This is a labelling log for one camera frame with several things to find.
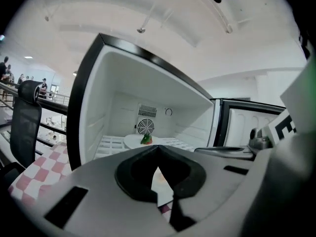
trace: white ceiling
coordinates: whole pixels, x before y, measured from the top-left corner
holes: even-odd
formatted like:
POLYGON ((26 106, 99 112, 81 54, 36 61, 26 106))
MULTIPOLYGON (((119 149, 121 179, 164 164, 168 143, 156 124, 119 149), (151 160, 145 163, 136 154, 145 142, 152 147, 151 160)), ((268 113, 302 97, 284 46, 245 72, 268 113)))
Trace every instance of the white ceiling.
POLYGON ((284 0, 28 0, 7 29, 6 46, 73 79, 99 32, 133 42, 197 81, 306 62, 284 0))

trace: black railing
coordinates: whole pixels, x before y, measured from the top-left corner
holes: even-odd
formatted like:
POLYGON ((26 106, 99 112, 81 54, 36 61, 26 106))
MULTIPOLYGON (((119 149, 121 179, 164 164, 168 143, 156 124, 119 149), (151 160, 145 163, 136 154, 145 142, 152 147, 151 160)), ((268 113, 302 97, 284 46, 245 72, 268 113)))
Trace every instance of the black railing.
MULTIPOLYGON (((15 83, 11 83, 11 82, 6 82, 6 81, 0 81, 0 89, 4 90, 7 92, 7 96, 8 97, 12 97, 15 98, 18 96, 18 92, 17 92, 17 89, 19 87, 19 84, 15 84, 15 83)), ((7 101, 4 101, 0 98, 0 102, 3 103, 5 105, 5 107, 8 107, 9 109, 11 110, 14 110, 14 106, 10 106, 7 101)), ((40 103, 40 105, 42 106, 42 108, 44 109, 47 109, 47 110, 50 110, 50 111, 53 111, 53 112, 56 112, 56 113, 59 113, 59 114, 63 114, 63 115, 67 115, 67 111, 68 111, 68 107, 67 106, 64 106, 64 105, 61 105, 61 104, 57 104, 57 103, 54 103, 52 101, 49 101, 49 100, 45 100, 45 99, 42 99, 42 98, 38 98, 38 103, 40 103)), ((62 129, 59 129, 57 127, 54 127, 54 126, 51 126, 51 125, 47 125, 43 122, 41 122, 39 124, 40 126, 46 128, 46 129, 49 129, 51 131, 54 131, 54 132, 57 132, 57 133, 61 133, 63 135, 66 135, 66 131, 65 130, 62 130, 62 129)), ((49 146, 49 147, 52 147, 54 146, 54 144, 46 141, 46 140, 43 140, 41 138, 38 138, 37 137, 37 141, 46 145, 46 146, 49 146)), ((36 154, 38 155, 42 155, 41 152, 39 151, 35 151, 36 154)))

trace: chair headrest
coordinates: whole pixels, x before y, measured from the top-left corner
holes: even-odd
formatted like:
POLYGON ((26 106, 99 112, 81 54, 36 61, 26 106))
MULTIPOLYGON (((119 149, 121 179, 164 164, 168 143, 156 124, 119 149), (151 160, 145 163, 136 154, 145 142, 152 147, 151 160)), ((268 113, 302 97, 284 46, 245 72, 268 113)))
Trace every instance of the chair headrest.
POLYGON ((40 92, 40 84, 40 81, 32 80, 22 82, 18 89, 19 97, 30 104, 36 103, 40 92))

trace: black mesh chair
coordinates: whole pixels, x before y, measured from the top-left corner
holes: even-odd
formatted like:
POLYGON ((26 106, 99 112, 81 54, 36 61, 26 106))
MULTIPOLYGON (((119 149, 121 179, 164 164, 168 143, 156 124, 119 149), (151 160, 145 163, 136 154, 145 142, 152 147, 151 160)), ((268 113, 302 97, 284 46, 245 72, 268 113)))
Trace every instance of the black mesh chair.
POLYGON ((35 146, 41 118, 41 106, 37 103, 39 84, 38 81, 27 80, 21 83, 18 89, 13 109, 10 148, 22 166, 14 162, 0 171, 0 178, 7 187, 35 161, 35 146))

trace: chair backrest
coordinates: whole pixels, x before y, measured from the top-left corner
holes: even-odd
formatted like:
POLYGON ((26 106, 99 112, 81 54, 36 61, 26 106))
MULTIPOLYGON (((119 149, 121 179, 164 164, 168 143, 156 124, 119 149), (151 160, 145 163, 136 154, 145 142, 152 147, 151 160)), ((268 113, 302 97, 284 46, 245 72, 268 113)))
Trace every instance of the chair backrest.
POLYGON ((36 138, 40 126, 41 106, 36 102, 38 81, 24 81, 18 89, 11 125, 10 148, 18 162, 27 168, 35 161, 36 138))

